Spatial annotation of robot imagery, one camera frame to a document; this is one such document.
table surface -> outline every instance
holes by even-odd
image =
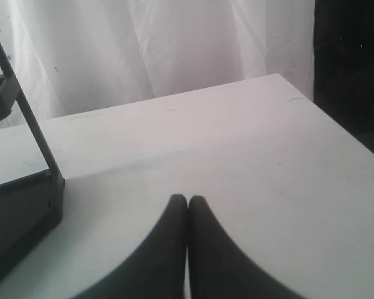
[[[301,295],[374,298],[374,155],[280,75],[42,130],[67,180],[64,219],[0,284],[0,299],[70,298],[91,286],[173,193],[205,196],[240,248]],[[20,165],[12,176],[44,167],[28,134],[0,130],[0,162]]]

white curtain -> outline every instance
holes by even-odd
[[[276,72],[312,98],[314,4],[0,0],[0,40],[40,120]]]

white surface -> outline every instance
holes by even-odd
[[[0,0],[0,39],[41,120],[276,72],[311,98],[314,6]]]
[[[304,296],[374,298],[374,155],[281,76],[42,129],[67,179],[64,220],[0,299],[76,295],[136,248],[175,192],[206,196],[243,251]],[[22,143],[22,130],[0,132]]]

black stand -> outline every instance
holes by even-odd
[[[0,75],[0,120],[11,113],[16,100],[48,165],[48,169],[43,172],[0,185],[2,279],[19,259],[60,222],[65,181],[1,44],[0,68],[3,72]]]

dark background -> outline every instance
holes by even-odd
[[[374,152],[374,0],[316,0],[315,103]]]

